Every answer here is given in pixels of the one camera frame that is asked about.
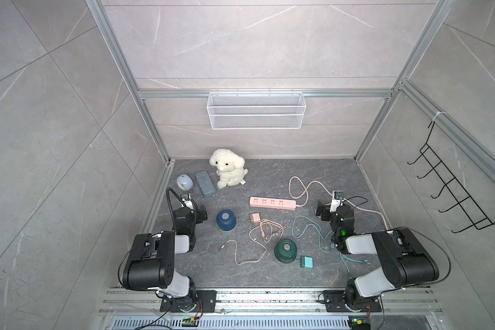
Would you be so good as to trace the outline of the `pink usb wall charger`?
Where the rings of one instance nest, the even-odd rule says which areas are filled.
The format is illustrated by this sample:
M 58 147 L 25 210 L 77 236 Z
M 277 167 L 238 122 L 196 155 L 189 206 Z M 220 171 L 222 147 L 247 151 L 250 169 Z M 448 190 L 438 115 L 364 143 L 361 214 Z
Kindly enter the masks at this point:
M 258 226 L 261 223 L 261 216 L 259 213 L 250 214 L 250 223 L 254 226 Z

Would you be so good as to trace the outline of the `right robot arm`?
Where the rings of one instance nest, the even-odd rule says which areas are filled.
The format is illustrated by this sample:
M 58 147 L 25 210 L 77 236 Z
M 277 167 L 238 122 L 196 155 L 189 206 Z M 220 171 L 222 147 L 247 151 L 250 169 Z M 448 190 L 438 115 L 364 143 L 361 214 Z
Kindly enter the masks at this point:
M 358 234 L 355 232 L 354 210 L 357 207 L 343 200 L 337 208 L 318 202 L 316 217 L 329 222 L 331 243 L 343 260 L 349 255 L 375 255 L 379 268 L 366 275 L 351 277 L 343 292 L 342 301 L 351 312 L 373 306 L 385 292 L 418 285 L 433 285 L 445 281 L 452 271 L 449 254 L 448 271 L 441 277 L 437 262 L 421 244 L 418 237 L 434 241 L 408 227 Z

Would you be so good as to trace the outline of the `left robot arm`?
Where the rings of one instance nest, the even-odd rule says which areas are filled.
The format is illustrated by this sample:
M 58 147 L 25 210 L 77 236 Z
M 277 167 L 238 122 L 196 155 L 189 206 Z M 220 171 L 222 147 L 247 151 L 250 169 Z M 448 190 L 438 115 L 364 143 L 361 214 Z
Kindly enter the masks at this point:
M 166 189 L 172 229 L 155 234 L 136 235 L 132 247 L 118 266 L 119 284 L 126 290 L 162 294 L 171 306 L 183 312 L 202 313 L 196 284 L 175 270 L 175 255 L 194 250 L 196 225 L 208 219 L 205 206 L 198 206 L 190 195 L 180 197 Z

